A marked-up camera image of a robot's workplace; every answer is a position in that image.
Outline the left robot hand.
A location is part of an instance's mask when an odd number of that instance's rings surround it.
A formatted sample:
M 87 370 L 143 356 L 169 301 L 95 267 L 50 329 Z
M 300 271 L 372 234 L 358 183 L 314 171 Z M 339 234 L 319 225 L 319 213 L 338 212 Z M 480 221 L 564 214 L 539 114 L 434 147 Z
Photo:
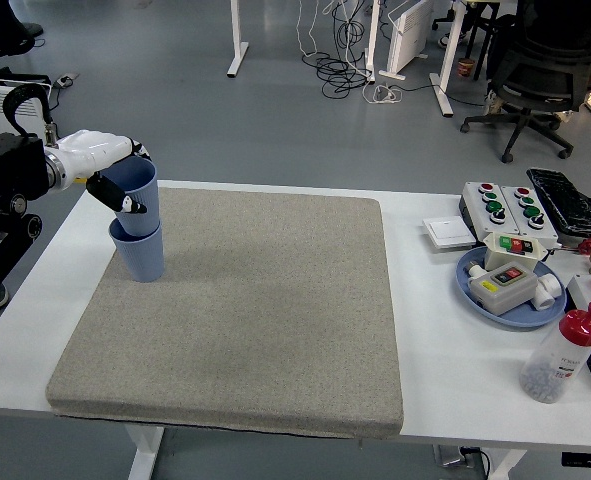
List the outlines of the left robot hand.
M 114 212 L 148 212 L 145 203 L 102 174 L 103 170 L 133 155 L 149 160 L 149 152 L 141 142 L 112 133 L 79 130 L 44 150 L 51 190 L 62 191 L 74 180 L 85 179 L 86 190 Z

